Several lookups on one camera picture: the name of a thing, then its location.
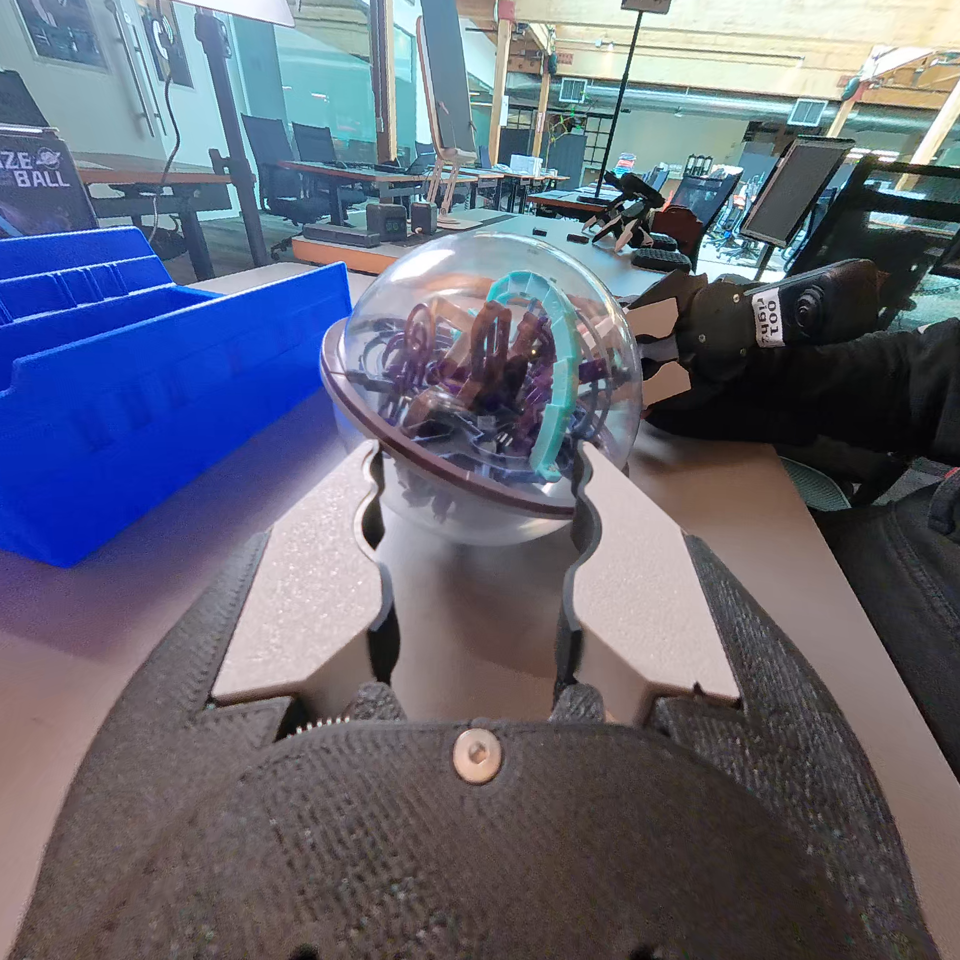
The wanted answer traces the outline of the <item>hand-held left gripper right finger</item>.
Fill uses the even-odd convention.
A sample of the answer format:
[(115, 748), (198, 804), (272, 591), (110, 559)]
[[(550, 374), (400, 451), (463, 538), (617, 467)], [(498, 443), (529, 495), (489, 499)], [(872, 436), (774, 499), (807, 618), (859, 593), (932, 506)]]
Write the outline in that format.
[(595, 446), (578, 445), (556, 640), (555, 699), (598, 691), (607, 717), (642, 726), (657, 700), (734, 705), (740, 691), (684, 528)]

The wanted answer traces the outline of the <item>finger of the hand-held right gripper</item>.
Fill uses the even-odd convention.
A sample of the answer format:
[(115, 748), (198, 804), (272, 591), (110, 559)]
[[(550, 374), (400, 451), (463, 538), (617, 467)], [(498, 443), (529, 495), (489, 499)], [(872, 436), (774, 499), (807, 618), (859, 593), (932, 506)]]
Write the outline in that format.
[(643, 378), (643, 410), (649, 411), (659, 403), (686, 394), (690, 389), (690, 373), (679, 361), (662, 363), (655, 373)]
[(679, 308), (675, 296), (631, 306), (625, 313), (630, 333), (638, 343), (666, 341), (675, 336)]

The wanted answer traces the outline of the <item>clear plastic maze ball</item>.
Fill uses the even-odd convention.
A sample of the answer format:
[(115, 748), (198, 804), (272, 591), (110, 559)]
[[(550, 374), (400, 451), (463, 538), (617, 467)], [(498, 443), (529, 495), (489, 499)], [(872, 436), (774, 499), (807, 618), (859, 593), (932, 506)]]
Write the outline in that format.
[(378, 442), (388, 508), (455, 544), (563, 528), (579, 446), (621, 469), (642, 419), (640, 349), (599, 268), (500, 230), (397, 259), (325, 334), (319, 368)]

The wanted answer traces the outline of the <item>person's right forearm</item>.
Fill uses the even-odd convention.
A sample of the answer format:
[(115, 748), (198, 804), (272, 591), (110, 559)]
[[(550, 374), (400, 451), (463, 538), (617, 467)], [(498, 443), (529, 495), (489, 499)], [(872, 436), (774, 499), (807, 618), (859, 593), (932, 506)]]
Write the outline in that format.
[(662, 402), (648, 420), (694, 439), (806, 447), (826, 438), (957, 467), (959, 321), (758, 349), (705, 399)]

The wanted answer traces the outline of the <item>dark maze ball box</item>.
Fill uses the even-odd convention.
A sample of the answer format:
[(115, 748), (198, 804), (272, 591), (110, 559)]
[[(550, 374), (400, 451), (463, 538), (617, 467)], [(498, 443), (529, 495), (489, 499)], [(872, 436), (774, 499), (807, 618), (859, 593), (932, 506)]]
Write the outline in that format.
[(1, 237), (77, 233), (99, 222), (73, 155), (48, 126), (1, 126)]

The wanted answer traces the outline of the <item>brown office chair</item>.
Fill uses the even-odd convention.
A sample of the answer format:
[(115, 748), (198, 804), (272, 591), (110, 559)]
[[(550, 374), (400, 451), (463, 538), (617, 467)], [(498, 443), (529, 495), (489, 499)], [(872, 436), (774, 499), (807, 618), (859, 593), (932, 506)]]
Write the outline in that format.
[(696, 266), (706, 226), (692, 210), (667, 205), (654, 212), (651, 227), (656, 249), (683, 254)]

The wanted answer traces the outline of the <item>black mechanical device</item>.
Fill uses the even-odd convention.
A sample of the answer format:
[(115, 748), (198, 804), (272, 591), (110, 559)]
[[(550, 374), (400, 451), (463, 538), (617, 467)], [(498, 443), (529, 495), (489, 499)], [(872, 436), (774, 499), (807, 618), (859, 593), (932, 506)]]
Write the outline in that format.
[(652, 217), (666, 207), (666, 197), (630, 171), (622, 174), (606, 171), (602, 184), (614, 189), (616, 196), (583, 225), (582, 232), (588, 236), (588, 243), (595, 245), (611, 235), (616, 252), (627, 246), (654, 249), (657, 240), (651, 230)]

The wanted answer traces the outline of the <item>black framed standing board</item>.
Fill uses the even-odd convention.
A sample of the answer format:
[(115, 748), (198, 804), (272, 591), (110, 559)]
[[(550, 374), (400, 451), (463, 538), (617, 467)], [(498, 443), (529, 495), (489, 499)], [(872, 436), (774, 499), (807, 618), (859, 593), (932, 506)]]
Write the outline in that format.
[(778, 157), (739, 226), (741, 237), (763, 245), (755, 282), (774, 248), (792, 241), (855, 144), (850, 138), (798, 136)]

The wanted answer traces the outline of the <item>grey desk with orange edge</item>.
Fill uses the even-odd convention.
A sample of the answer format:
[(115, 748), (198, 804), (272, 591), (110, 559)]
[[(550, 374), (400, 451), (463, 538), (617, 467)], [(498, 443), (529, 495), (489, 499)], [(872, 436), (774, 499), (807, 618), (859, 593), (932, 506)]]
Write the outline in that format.
[(323, 242), (296, 235), (291, 242), (295, 260), (314, 266), (327, 266), (341, 262), (354, 273), (376, 277), (396, 261), (422, 252), (436, 240), (448, 241), (460, 237), (476, 239), (493, 234), (524, 238), (552, 247), (577, 261), (606, 285), (608, 291), (619, 299), (633, 299), (645, 293), (666, 275), (655, 270), (645, 270), (632, 263), (633, 251), (626, 247), (615, 250), (610, 239), (593, 244), (590, 237), (580, 241), (571, 239), (581, 235), (581, 223), (565, 219), (547, 219), (527, 214), (498, 214), (494, 211), (467, 210), (457, 214), (462, 221), (474, 222), (467, 230), (437, 232), (423, 243), (381, 243), (375, 247), (359, 247), (341, 243)]

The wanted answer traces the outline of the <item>person's padded office chair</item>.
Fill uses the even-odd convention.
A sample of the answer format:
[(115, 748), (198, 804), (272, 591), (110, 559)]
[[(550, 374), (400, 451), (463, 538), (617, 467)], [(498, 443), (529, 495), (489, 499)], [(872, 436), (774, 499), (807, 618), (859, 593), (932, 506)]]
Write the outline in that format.
[(780, 457), (779, 461), (800, 499), (810, 511), (834, 513), (851, 509), (845, 492), (831, 477), (807, 464)]

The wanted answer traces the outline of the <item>black mesh office chair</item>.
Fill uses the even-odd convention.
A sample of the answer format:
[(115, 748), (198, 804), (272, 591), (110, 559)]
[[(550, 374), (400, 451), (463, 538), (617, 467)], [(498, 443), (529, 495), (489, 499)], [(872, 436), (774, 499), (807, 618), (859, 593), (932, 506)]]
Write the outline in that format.
[(868, 259), (881, 274), (882, 329), (958, 316), (958, 168), (862, 158), (787, 274), (847, 259)]

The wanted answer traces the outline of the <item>blue plastic bin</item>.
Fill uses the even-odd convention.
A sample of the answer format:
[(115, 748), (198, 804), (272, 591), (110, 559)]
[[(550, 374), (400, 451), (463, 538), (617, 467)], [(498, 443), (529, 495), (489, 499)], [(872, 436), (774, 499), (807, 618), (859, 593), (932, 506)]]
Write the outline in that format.
[(70, 568), (322, 388), (343, 263), (178, 285), (135, 227), (1, 243), (2, 551)]

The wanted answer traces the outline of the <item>wooden stand with board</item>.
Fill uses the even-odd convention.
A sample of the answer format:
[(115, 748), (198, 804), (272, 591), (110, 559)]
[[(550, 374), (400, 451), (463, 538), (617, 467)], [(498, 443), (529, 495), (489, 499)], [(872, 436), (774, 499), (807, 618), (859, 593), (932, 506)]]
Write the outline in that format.
[(451, 214), (464, 167), (478, 160), (459, 14), (454, 1), (421, 1), (415, 36), (435, 159), (426, 201), (443, 231), (460, 233), (474, 223)]

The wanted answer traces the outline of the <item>black power bank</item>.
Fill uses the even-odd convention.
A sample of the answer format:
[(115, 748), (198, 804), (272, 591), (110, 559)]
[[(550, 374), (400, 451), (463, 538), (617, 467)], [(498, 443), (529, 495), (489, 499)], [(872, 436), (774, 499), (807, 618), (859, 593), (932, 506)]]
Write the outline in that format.
[(352, 247), (355, 249), (375, 249), (381, 245), (378, 231), (334, 223), (309, 223), (302, 228), (304, 239), (327, 244)]

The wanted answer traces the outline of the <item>wooden top office desk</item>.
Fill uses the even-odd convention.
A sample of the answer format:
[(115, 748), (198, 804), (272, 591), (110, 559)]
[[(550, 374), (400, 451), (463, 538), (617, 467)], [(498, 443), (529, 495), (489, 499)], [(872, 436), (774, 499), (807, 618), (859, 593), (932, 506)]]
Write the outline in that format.
[(162, 160), (122, 153), (77, 151), (74, 161), (99, 221), (141, 226), (144, 218), (155, 214), (172, 217), (181, 229), (197, 281), (214, 279), (199, 216), (233, 210), (233, 183), (227, 175), (179, 162), (164, 174)]
[(404, 174), (395, 169), (378, 170), (372, 166), (336, 166), (295, 160), (282, 160), (276, 166), (301, 174), (313, 186), (324, 190), (330, 201), (330, 223), (340, 227), (347, 224), (342, 189), (362, 187), (378, 203), (395, 204), (420, 195), (425, 183), (422, 175)]

